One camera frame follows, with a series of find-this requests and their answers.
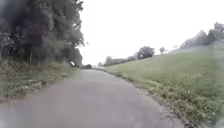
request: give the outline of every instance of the sky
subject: sky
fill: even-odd
[[[222,0],[84,0],[83,64],[126,58],[142,46],[170,49],[224,23]]]

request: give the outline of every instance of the hill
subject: hill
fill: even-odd
[[[187,124],[214,125],[222,115],[224,42],[107,67],[137,83]]]

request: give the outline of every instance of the grass verge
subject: grass verge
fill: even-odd
[[[222,115],[224,47],[212,45],[106,67],[162,98],[191,127],[214,125]]]
[[[50,82],[69,76],[72,71],[66,64],[52,63],[38,67],[27,63],[1,62],[0,102],[36,92]]]

